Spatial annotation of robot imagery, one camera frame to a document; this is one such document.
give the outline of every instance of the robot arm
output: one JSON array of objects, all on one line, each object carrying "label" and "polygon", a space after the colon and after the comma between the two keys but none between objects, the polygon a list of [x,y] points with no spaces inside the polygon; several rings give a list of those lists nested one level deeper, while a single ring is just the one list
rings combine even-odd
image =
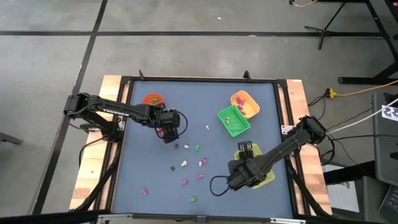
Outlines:
[{"label": "robot arm", "polygon": [[107,121],[96,112],[116,114],[131,118],[143,126],[149,128],[161,128],[165,143],[178,139],[177,128],[180,126],[180,115],[175,110],[164,110],[165,105],[129,105],[112,100],[102,99],[99,96],[91,96],[87,93],[70,95],[63,113],[71,119],[83,118],[89,123],[85,128],[98,128],[107,140],[118,142],[121,140],[121,132],[117,122]]},{"label": "robot arm", "polygon": [[228,187],[239,190],[243,186],[253,187],[265,180],[272,166],[306,143],[318,144],[326,136],[326,129],[315,117],[305,116],[299,124],[287,133],[287,139],[267,154],[253,157],[250,153],[251,142],[238,143],[240,160],[230,161],[227,177]]}]

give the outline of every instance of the yellow plate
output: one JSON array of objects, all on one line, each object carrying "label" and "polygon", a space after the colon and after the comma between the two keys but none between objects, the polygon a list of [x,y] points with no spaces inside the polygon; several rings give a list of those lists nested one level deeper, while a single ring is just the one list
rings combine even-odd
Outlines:
[{"label": "yellow plate", "polygon": [[[253,146],[253,148],[250,150],[253,151],[253,156],[262,155],[261,149],[257,144],[253,144],[252,146]],[[239,150],[235,152],[234,157],[235,157],[235,160],[239,159]],[[274,179],[275,179],[275,174],[271,169],[271,171],[269,171],[269,173],[267,174],[266,179],[264,181],[262,181],[260,184],[257,184],[256,186],[252,187],[252,189],[258,189],[259,187],[262,187],[264,184],[271,182]]]}]

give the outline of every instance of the black stand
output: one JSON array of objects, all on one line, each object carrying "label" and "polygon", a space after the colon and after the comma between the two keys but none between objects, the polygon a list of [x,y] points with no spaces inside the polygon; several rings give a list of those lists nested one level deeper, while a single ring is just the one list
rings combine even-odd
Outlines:
[{"label": "black stand", "polygon": [[23,140],[9,136],[8,134],[0,133],[0,142],[9,142],[13,144],[22,144]]},{"label": "black stand", "polygon": [[342,5],[338,8],[337,12],[333,15],[333,17],[330,19],[328,24],[325,26],[325,28],[319,29],[319,28],[316,28],[316,27],[304,26],[304,28],[306,28],[306,29],[311,29],[311,30],[315,30],[317,32],[321,32],[322,33],[321,37],[320,37],[320,40],[319,40],[319,44],[318,44],[318,50],[322,49],[323,39],[325,38],[325,36],[333,36],[333,34],[336,34],[336,32],[328,31],[328,27],[333,22],[333,20],[335,20],[337,14],[341,11],[341,9],[343,8],[343,6],[346,3],[347,3],[347,1],[342,3]]},{"label": "black stand", "polygon": [[326,185],[358,180],[364,175],[376,178],[374,161],[323,173]]}]

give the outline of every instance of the blue table surface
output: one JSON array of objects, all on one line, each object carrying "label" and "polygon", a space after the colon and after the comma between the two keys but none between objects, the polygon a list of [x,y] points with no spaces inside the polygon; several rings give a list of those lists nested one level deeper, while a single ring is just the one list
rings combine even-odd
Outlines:
[{"label": "blue table surface", "polygon": [[[231,105],[231,96],[248,92],[260,106],[249,120],[251,128],[232,138],[217,113]],[[113,198],[113,213],[151,213],[225,217],[292,218],[292,205],[285,161],[272,170],[275,180],[259,189],[243,187],[221,197],[210,193],[214,175],[229,175],[228,162],[234,159],[238,142],[252,141],[263,153],[281,143],[279,115],[271,83],[207,83],[135,81],[131,104],[141,103],[149,93],[159,93],[167,108],[175,108],[188,118],[187,132],[180,139],[164,144],[153,129],[128,121]],[[181,119],[181,132],[185,121]],[[202,158],[207,165],[199,167]],[[181,167],[182,161],[188,166]],[[197,174],[204,178],[196,180]],[[187,179],[189,184],[182,185]],[[144,196],[141,190],[147,189]],[[213,181],[216,193],[227,188],[226,179]],[[190,203],[190,197],[197,197]]]}]

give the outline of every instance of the orange plate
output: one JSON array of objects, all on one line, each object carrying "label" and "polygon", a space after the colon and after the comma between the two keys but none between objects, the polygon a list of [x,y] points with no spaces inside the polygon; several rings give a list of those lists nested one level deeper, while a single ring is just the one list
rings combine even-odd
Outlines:
[{"label": "orange plate", "polygon": [[160,96],[158,93],[150,93],[150,94],[146,95],[144,97],[144,99],[142,100],[142,103],[143,104],[150,104],[154,98],[158,98],[159,99],[159,101],[153,102],[154,105],[157,105],[159,103],[164,103],[163,97]]},{"label": "orange plate", "polygon": [[246,91],[239,91],[235,93],[234,95],[231,96],[231,104],[238,106],[238,103],[236,102],[237,97],[240,97],[244,100],[243,104],[243,111],[246,113],[246,115],[243,115],[246,119],[249,119],[256,115],[260,111],[260,106],[254,101],[253,98],[249,95],[249,93],[246,93]]}]

